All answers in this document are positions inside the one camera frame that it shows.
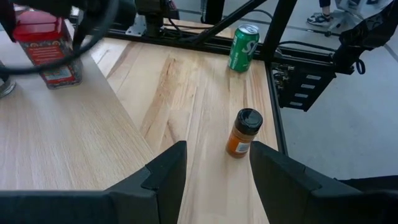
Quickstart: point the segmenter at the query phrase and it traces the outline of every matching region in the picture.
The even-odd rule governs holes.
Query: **sprite can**
[[[259,43],[259,28],[254,25],[240,25],[235,32],[229,53],[228,66],[237,72],[249,70],[254,51]]]

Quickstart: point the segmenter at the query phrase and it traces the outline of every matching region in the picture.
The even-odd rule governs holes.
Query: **jar label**
[[[239,152],[239,153],[248,152],[249,147],[250,147],[250,143],[239,142],[238,146],[236,147],[236,152]]]

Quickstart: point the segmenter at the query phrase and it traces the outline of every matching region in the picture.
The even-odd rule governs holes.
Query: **wooden table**
[[[26,63],[0,34],[0,60]],[[249,157],[224,151],[245,107],[264,117],[257,140],[278,150],[262,62],[239,74],[228,56],[116,39],[91,55],[80,86],[14,77],[16,90],[0,100],[0,189],[105,189],[187,140],[179,223],[267,223]]]

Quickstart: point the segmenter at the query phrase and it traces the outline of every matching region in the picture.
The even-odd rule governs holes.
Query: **gray floor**
[[[200,0],[175,0],[177,7],[200,11]],[[224,15],[245,0],[226,0]],[[277,0],[259,9],[274,12]],[[299,40],[337,48],[337,37],[307,32],[324,30],[305,20],[319,11],[317,0],[298,0],[282,40]],[[246,19],[269,18],[253,12]],[[200,21],[200,15],[182,13],[182,19]],[[239,21],[233,26],[246,23]],[[268,25],[256,24],[265,37]],[[341,27],[339,33],[347,27]],[[330,177],[350,179],[398,174],[398,34],[385,47],[366,52],[365,75],[334,79],[308,112],[281,109],[289,155]]]

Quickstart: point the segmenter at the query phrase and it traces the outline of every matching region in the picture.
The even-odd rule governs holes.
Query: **black metal frame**
[[[128,27],[122,26],[120,24],[114,24],[109,30],[107,37],[229,55],[229,51],[231,50],[232,46],[232,39],[217,37],[216,34],[229,27],[231,24],[245,16],[247,13],[251,12],[253,9],[260,6],[265,1],[266,0],[250,0],[242,5],[239,9],[226,16],[216,25],[207,30],[204,30],[199,34],[185,31],[179,32],[177,30],[163,28],[164,32],[162,32],[162,35],[158,37],[135,37],[126,34]],[[298,50],[290,47],[279,47],[280,39],[285,31],[296,2],[297,0],[279,0],[274,13],[274,18],[269,26],[269,31],[266,35],[264,43],[258,44],[257,49],[254,53],[254,60],[264,61],[264,66],[266,67],[278,147],[279,151],[283,154],[287,154],[287,150],[284,139],[282,120],[280,118],[279,106],[298,108],[306,111],[318,98],[320,93],[326,88],[330,80],[335,77],[335,72],[345,74],[351,74],[353,72],[352,68],[336,67],[330,54],[311,52],[307,50]],[[76,22],[76,17],[71,16],[70,20],[74,24]],[[282,53],[282,55],[278,57],[275,56],[275,50],[277,48]],[[318,84],[320,87],[314,88],[314,90],[312,91],[312,96],[308,99],[300,99],[302,106],[290,105],[289,102],[282,102],[279,105],[278,92],[274,85],[275,80],[274,74],[272,72],[273,69],[277,69],[274,65],[297,67],[296,72],[306,71],[308,72],[308,74],[323,72],[323,74],[326,74],[324,75],[326,76],[326,81],[322,80],[322,82],[314,83],[314,85]],[[298,85],[301,85],[301,83],[289,83],[291,89],[300,89]],[[289,94],[293,94],[293,97],[290,98],[294,100],[294,92],[291,92],[290,90]]]

